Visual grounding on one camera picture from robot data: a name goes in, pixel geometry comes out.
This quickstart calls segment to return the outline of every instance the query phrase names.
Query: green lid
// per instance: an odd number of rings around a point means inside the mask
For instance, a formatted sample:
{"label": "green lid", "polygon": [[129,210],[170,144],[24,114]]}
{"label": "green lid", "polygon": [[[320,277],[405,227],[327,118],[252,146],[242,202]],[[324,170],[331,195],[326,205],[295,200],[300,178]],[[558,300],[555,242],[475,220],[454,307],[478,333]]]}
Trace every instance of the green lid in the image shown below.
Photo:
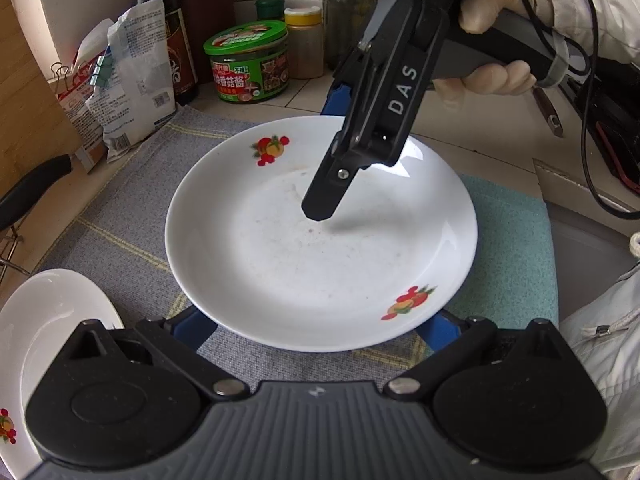
{"label": "green lid", "polygon": [[265,20],[231,27],[209,38],[204,44],[204,51],[210,56],[238,54],[245,50],[253,50],[262,45],[272,43],[287,33],[284,22]]}
{"label": "green lid", "polygon": [[284,17],[284,0],[257,0],[255,9],[259,20],[281,20]]}

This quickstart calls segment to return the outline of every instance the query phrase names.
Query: red fruit decoration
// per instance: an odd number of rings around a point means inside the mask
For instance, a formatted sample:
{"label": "red fruit decoration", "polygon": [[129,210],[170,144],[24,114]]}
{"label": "red fruit decoration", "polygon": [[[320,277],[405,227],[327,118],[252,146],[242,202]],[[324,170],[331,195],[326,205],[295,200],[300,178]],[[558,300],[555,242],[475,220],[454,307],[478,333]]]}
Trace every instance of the red fruit decoration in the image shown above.
{"label": "red fruit decoration", "polygon": [[9,418],[9,411],[0,410],[0,442],[15,444],[14,422]]}
{"label": "red fruit decoration", "polygon": [[402,303],[403,301],[406,301],[406,300],[412,300],[416,295],[416,290],[418,290],[418,287],[412,286],[412,288],[410,288],[406,294],[403,294],[402,296],[398,296],[396,298],[396,301],[398,303]]}
{"label": "red fruit decoration", "polygon": [[408,314],[414,308],[427,301],[429,295],[434,290],[436,290],[436,288],[429,288],[429,285],[424,286],[420,289],[418,289],[417,286],[412,286],[406,294],[403,294],[402,296],[398,296],[398,298],[396,298],[396,302],[391,307],[389,307],[389,309],[386,311],[386,314],[380,319],[382,321],[387,321],[389,319],[395,318],[396,316],[398,316],[398,314]]}
{"label": "red fruit decoration", "polygon": [[284,147],[289,144],[289,137],[263,137],[252,144],[254,158],[258,159],[258,166],[273,164],[284,153]]}

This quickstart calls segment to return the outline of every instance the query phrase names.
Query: dish towel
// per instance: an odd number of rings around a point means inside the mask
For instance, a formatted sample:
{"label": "dish towel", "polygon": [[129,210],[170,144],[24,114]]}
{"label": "dish towel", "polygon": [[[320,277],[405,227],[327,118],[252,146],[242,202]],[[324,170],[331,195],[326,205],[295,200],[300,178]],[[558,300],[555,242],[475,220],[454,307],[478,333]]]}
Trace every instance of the dish towel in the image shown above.
{"label": "dish towel", "polygon": [[[84,274],[107,294],[126,326],[143,317],[178,314],[188,300],[164,252],[169,202],[202,156],[251,126],[182,108],[71,223],[39,270],[64,267]],[[544,203],[480,178],[462,180],[478,216],[478,252],[447,309],[459,317],[487,317],[502,328],[524,328],[535,317],[557,323],[554,252]],[[263,346],[220,327],[199,352],[255,388],[260,380],[375,380],[380,386],[420,362],[428,349],[411,332],[373,348],[305,354]],[[0,475],[3,469],[0,463]]]}

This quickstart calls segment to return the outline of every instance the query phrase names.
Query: spice jar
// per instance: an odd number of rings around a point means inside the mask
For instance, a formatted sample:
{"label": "spice jar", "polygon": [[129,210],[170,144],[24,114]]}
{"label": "spice jar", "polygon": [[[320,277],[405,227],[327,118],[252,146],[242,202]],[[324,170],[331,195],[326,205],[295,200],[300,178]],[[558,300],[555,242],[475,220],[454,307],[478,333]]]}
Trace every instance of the spice jar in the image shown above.
{"label": "spice jar", "polygon": [[324,73],[324,38],[320,7],[285,9],[289,29],[289,76],[312,79]]}

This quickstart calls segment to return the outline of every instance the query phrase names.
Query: white jacket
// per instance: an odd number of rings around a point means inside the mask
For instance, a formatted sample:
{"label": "white jacket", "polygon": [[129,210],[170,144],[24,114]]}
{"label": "white jacket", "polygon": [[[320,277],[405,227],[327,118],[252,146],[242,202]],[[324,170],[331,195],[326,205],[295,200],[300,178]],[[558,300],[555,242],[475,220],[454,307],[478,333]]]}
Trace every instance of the white jacket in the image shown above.
{"label": "white jacket", "polygon": [[[640,65],[640,0],[593,0],[600,29],[600,55],[620,63]],[[593,46],[587,0],[550,0],[553,28],[580,43]]]}
{"label": "white jacket", "polygon": [[[597,327],[608,333],[597,335]],[[640,264],[564,320],[560,332],[607,405],[594,465],[610,478],[640,479]]]}
{"label": "white jacket", "polygon": [[[640,66],[640,0],[593,1],[600,55]],[[536,2],[542,4],[539,15],[546,13],[548,21],[552,16],[555,30],[591,51],[587,0]],[[597,335],[599,326],[609,326],[609,333]],[[640,480],[640,266],[569,316],[560,331],[607,405],[607,429],[593,457],[594,465],[611,479]]]}

